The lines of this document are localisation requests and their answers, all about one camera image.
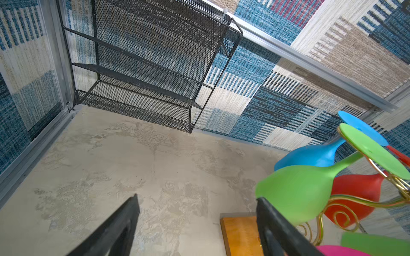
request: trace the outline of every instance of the colorful wine glass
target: colorful wine glass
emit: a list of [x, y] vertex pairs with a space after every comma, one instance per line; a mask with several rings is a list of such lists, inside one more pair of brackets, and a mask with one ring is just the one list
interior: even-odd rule
[[386, 236], [344, 232], [341, 246], [352, 248], [372, 256], [408, 256], [410, 242]]
[[370, 256], [367, 253], [337, 245], [321, 245], [316, 248], [325, 256]]
[[393, 152], [393, 154], [395, 154], [404, 165], [410, 167], [410, 157], [406, 156], [390, 145], [387, 146], [387, 149]]
[[[339, 111], [338, 114], [343, 122], [363, 132], [381, 146], [389, 145], [383, 136], [359, 118], [344, 111]], [[279, 160], [275, 164], [274, 170], [276, 171], [280, 168], [291, 165], [312, 165], [317, 167], [332, 166], [335, 162], [336, 150], [345, 141], [346, 140], [344, 138], [339, 138], [337, 141], [328, 145], [311, 145], [295, 149]]]
[[[374, 175], [349, 174], [339, 176], [333, 181], [331, 195], [352, 195], [378, 202], [383, 180], [384, 177], [379, 173]], [[332, 201], [332, 204], [347, 206], [356, 214], [358, 220], [366, 218], [374, 211], [374, 207], [358, 204], [349, 200], [335, 200]], [[337, 212], [347, 214], [348, 218], [344, 214], [336, 214]], [[353, 213], [341, 205], [329, 206], [325, 211], [325, 215], [335, 224], [338, 223], [342, 228], [346, 228], [355, 223]]]
[[386, 149], [347, 124], [338, 132], [358, 150], [330, 167], [292, 165], [281, 168], [256, 185], [256, 197], [265, 197], [290, 223], [315, 218], [326, 206], [336, 175], [365, 154], [387, 171], [410, 178], [410, 173]]

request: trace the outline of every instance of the concrete floor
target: concrete floor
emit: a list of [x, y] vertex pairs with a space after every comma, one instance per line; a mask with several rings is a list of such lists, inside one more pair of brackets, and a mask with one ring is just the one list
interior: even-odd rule
[[254, 212], [285, 154], [85, 106], [0, 211], [1, 254], [65, 255], [137, 193], [132, 255], [225, 255], [220, 217]]

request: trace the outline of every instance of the mesh shelf tier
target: mesh shelf tier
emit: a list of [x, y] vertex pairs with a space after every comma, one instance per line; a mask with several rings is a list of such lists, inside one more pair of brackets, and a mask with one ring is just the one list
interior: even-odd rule
[[98, 109], [191, 132], [190, 109], [98, 80], [89, 92], [76, 90], [78, 101]]
[[105, 76], [114, 78], [116, 80], [123, 81], [125, 83], [131, 84], [133, 86], [137, 86], [141, 89], [144, 89], [146, 91], [151, 91], [151, 92], [156, 93], [157, 95], [159, 95], [159, 96], [155, 95], [156, 98], [165, 96], [165, 97], [168, 98], [167, 101], [177, 100], [177, 101], [185, 103], [189, 106], [194, 106], [196, 108], [201, 109], [201, 106], [199, 106], [195, 102], [195, 100], [193, 100], [193, 99], [189, 99], [189, 98], [184, 97], [182, 95], [179, 95], [179, 94], [176, 94], [174, 92], [165, 90], [161, 87], [146, 83], [144, 81], [135, 79], [133, 77], [129, 77], [127, 75], [124, 75], [124, 74], [121, 74], [119, 72], [110, 70], [108, 68], [105, 68], [105, 67], [102, 67], [102, 66], [99, 66], [99, 65], [95, 65], [95, 64], [73, 63], [73, 65], [75, 65], [77, 67], [80, 67], [80, 68], [88, 69], [90, 71], [96, 72], [96, 73], [101, 74], [101, 75], [105, 75]]
[[[68, 52], [67, 35], [93, 42], [76, 47], [81, 56], [91, 49], [95, 61], [72, 65], [98, 74], [88, 92], [75, 91], [76, 104], [188, 133], [205, 107], [196, 102], [201, 88], [211, 91], [201, 104], [215, 88], [203, 81], [216, 55], [225, 56], [218, 58], [225, 70], [243, 35], [230, 27], [232, 18], [201, 0], [91, 0], [93, 35], [65, 27], [57, 8], [62, 28], [72, 32], [63, 33]], [[71, 75], [75, 81], [73, 69]]]
[[221, 22], [208, 14], [220, 11], [184, 1], [207, 14], [179, 0], [95, 0], [96, 37], [202, 82], [216, 53], [230, 57], [241, 34], [229, 16]]

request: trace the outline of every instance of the glass stem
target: glass stem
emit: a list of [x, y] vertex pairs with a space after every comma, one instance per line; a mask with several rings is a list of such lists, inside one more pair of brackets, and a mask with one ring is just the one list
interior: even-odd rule
[[343, 159], [343, 160], [335, 163], [333, 166], [331, 166], [332, 171], [334, 171], [335, 175], [336, 175], [341, 170], [343, 170], [344, 168], [346, 168], [349, 165], [353, 164], [354, 162], [356, 162], [357, 160], [359, 160], [362, 157], [363, 157], [363, 154], [356, 151], [353, 154], [351, 154], [350, 156], [346, 157], [345, 159]]

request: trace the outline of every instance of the metal rail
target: metal rail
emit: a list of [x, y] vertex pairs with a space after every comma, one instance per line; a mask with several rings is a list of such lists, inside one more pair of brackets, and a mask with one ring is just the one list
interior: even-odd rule
[[[222, 8], [213, 4], [209, 0], [202, 0], [202, 1], [213, 6], [214, 8], [222, 10]], [[384, 111], [391, 113], [395, 109], [398, 109], [396, 105], [376, 95], [372, 91], [364, 88], [363, 86], [359, 85], [353, 80], [340, 75], [339, 73], [331, 70], [330, 68], [325, 67], [324, 65], [315, 61], [314, 59], [309, 58], [303, 53], [300, 53], [297, 50], [293, 49], [289, 45], [282, 43], [281, 41], [271, 37], [270, 35], [263, 32], [262, 30], [236, 17], [234, 14], [228, 12], [228, 15], [233, 17], [238, 23], [238, 25], [243, 29], [244, 38], [268, 49], [269, 51], [285, 59], [290, 60], [291, 62], [306, 69], [307, 71], [312, 72], [313, 74], [344, 89], [345, 91], [348, 91], [356, 95], [357, 97], [365, 100], [366, 102]]]

